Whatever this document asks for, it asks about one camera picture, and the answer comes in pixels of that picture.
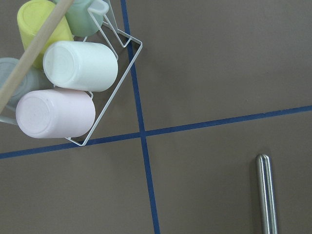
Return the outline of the yellow plastic cup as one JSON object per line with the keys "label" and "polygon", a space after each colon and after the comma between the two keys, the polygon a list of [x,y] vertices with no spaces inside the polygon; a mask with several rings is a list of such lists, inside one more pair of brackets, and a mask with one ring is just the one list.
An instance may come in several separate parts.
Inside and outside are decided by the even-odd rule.
{"label": "yellow plastic cup", "polygon": [[[55,3],[48,0],[31,0],[20,7],[17,14],[17,23],[24,49],[29,47],[31,41],[54,10],[55,6]],[[66,17],[63,17],[55,28],[46,45],[35,59],[33,66],[42,70],[43,56],[47,48],[51,44],[63,40],[73,40],[73,35]]]}

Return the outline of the pink plastic cup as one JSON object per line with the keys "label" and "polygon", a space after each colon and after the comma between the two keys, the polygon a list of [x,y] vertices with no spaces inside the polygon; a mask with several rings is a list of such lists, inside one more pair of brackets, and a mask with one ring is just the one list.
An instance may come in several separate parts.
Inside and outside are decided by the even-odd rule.
{"label": "pink plastic cup", "polygon": [[91,129],[95,115],[86,92],[63,88],[31,91],[16,108],[18,126],[33,138],[82,136]]}

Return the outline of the steel muddler black tip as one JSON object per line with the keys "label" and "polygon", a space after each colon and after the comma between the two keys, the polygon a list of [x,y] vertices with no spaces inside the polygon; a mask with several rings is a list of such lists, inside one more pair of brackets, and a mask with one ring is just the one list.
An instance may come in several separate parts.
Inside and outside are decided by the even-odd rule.
{"label": "steel muddler black tip", "polygon": [[260,200],[261,226],[263,234],[277,234],[277,213],[270,157],[256,156],[257,181]]}

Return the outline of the grey plastic cup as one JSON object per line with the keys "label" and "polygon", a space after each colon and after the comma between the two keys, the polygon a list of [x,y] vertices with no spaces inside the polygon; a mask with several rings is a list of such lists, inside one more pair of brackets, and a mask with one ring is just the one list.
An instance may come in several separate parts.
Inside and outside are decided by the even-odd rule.
{"label": "grey plastic cup", "polygon": [[[4,85],[9,75],[19,62],[16,58],[1,58],[0,59],[0,87]],[[15,90],[11,96],[6,107],[8,109],[16,109],[19,100],[27,93],[35,90],[52,89],[53,84],[45,76],[41,70],[31,67],[28,73],[25,75],[23,81],[19,87]]]}

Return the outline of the green plastic cup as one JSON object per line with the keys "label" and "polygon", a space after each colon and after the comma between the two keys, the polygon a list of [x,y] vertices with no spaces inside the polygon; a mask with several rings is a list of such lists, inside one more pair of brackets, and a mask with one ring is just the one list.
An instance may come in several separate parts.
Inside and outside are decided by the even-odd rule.
{"label": "green plastic cup", "polygon": [[99,31],[109,5],[103,0],[75,0],[65,17],[74,36],[88,37]]}

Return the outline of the white plastic cup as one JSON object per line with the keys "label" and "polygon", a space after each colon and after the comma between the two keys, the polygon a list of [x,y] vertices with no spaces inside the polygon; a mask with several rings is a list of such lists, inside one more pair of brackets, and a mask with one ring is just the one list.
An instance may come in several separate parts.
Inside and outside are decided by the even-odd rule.
{"label": "white plastic cup", "polygon": [[109,89],[118,75],[113,51],[94,42],[53,43],[44,54],[43,68],[55,86],[90,92]]}

